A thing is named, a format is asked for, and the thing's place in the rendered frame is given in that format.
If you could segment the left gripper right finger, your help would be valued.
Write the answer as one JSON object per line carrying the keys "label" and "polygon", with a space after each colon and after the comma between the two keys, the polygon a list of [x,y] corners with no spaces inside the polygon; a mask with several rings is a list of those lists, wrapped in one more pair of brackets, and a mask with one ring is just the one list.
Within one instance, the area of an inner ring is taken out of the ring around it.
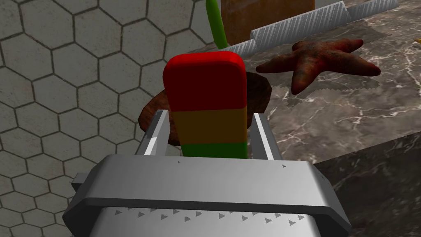
{"label": "left gripper right finger", "polygon": [[277,141],[264,114],[253,114],[251,149],[253,159],[282,160]]}

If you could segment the red brown starfish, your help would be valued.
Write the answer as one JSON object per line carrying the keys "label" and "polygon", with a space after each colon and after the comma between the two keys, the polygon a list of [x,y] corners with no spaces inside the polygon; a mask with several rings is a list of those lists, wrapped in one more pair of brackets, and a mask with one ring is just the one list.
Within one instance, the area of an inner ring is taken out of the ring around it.
{"label": "red brown starfish", "polygon": [[376,77],[381,70],[353,52],[363,46],[362,39],[339,39],[332,42],[299,41],[292,52],[276,56],[256,67],[258,73],[293,72],[291,93],[297,95],[317,76],[326,71],[362,77]]}

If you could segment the orange brown box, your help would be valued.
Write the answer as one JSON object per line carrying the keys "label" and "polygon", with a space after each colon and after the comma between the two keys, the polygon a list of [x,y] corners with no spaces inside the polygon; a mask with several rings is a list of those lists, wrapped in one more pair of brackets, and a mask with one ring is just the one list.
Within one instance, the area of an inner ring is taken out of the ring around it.
{"label": "orange brown box", "polygon": [[229,45],[250,39],[250,32],[315,9],[315,0],[221,0]]}

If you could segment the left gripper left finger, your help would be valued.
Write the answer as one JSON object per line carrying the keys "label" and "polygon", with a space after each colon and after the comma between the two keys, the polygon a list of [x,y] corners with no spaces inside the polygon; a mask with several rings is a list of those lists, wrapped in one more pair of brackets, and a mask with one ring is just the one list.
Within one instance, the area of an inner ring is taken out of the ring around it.
{"label": "left gripper left finger", "polygon": [[159,109],[153,116],[135,154],[164,156],[167,151],[169,134],[169,112]]}

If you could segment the green curved stem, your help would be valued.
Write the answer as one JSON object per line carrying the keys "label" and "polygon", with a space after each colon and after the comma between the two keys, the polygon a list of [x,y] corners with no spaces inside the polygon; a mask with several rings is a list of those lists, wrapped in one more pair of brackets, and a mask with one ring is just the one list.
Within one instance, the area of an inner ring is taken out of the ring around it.
{"label": "green curved stem", "polygon": [[228,42],[217,0],[205,0],[206,13],[213,35],[214,43],[218,49],[227,48]]}

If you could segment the brown round plate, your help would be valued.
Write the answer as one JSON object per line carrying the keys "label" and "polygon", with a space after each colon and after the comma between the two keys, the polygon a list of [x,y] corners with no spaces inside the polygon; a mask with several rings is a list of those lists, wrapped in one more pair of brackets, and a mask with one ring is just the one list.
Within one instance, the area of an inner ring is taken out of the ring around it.
{"label": "brown round plate", "polygon": [[[254,113],[265,112],[270,101],[272,87],[267,78],[253,72],[246,72],[247,75],[247,128],[251,126]],[[170,110],[165,90],[162,90],[153,97],[142,109],[138,123],[140,128],[147,131],[153,116],[158,109]]]}

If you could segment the grey ribbed rack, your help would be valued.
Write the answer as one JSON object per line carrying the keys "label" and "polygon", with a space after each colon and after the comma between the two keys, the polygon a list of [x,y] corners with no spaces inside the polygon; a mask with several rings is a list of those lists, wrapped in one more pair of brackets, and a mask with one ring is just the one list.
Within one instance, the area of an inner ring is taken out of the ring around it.
{"label": "grey ribbed rack", "polygon": [[244,58],[397,7],[398,0],[369,0],[350,7],[340,1],[252,30],[248,41],[223,50]]}

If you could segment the red yellow green striped block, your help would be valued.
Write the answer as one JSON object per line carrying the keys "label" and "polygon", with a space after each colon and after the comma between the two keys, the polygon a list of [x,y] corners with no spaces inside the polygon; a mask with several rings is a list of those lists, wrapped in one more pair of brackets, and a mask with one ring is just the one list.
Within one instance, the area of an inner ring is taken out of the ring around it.
{"label": "red yellow green striped block", "polygon": [[248,157],[247,79],[238,54],[177,55],[163,83],[184,156]]}

